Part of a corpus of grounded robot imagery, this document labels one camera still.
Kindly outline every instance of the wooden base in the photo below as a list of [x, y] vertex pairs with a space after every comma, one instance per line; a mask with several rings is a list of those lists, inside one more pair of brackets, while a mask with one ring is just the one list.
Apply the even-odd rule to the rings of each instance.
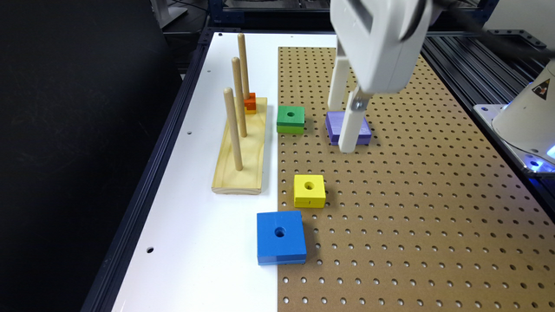
[[262, 164], [264, 160], [264, 137], [268, 99], [257, 98], [257, 113], [247, 114], [246, 138], [239, 137], [243, 170], [235, 170], [229, 125], [225, 124], [218, 164], [212, 182], [217, 194], [257, 195], [262, 191]]

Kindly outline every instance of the orange block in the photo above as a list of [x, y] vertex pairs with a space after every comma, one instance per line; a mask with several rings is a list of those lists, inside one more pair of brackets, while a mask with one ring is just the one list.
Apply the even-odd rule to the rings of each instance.
[[251, 96], [249, 100], [245, 100], [245, 108], [247, 111], [257, 110], [257, 95], [254, 92], [250, 92], [249, 95]]

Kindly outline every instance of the yellow block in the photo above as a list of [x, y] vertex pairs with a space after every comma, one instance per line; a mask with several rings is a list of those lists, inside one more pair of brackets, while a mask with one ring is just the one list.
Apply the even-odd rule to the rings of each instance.
[[293, 193], [297, 208], [323, 208], [326, 204], [322, 175], [296, 174]]
[[266, 132], [267, 98], [257, 98], [257, 113], [247, 114], [246, 137], [239, 136], [243, 170], [235, 170], [229, 125], [225, 124], [222, 145], [219, 147], [218, 164], [212, 181], [212, 191], [217, 194], [257, 195], [262, 191], [262, 164]]

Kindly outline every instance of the square block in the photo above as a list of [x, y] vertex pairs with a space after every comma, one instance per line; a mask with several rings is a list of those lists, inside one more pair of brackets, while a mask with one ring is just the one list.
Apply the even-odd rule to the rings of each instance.
[[253, 92], [249, 93], [251, 96], [248, 100], [244, 100], [245, 108], [247, 110], [256, 110], [257, 109], [257, 95]]
[[[328, 128], [328, 135], [330, 136], [330, 141], [332, 146], [339, 144], [339, 134], [341, 133], [341, 127], [343, 125], [343, 117], [345, 116], [344, 111], [339, 112], [328, 112], [326, 114], [326, 127]], [[369, 144], [372, 138], [372, 133], [370, 132], [370, 127], [366, 118], [362, 121], [361, 130], [358, 133], [358, 139], [356, 140], [357, 145]]]
[[258, 265], [306, 261], [300, 211], [257, 213]]
[[291, 127], [291, 126], [277, 126], [278, 133], [294, 133], [303, 134], [304, 127]]
[[326, 190], [323, 176], [318, 174], [296, 174], [293, 182], [293, 197], [297, 208], [323, 208]]
[[279, 106], [277, 108], [277, 125], [304, 127], [304, 107]]

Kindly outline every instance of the pegboard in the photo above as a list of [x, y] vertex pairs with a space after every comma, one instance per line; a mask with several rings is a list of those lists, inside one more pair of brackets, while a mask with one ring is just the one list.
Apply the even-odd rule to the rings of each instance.
[[374, 96], [371, 143], [342, 154], [324, 122], [334, 59], [279, 48], [279, 105], [306, 109], [304, 134], [279, 134], [279, 210], [297, 173], [322, 174], [327, 203], [300, 209], [307, 261], [278, 267], [278, 309], [555, 311], [555, 227], [427, 63]]

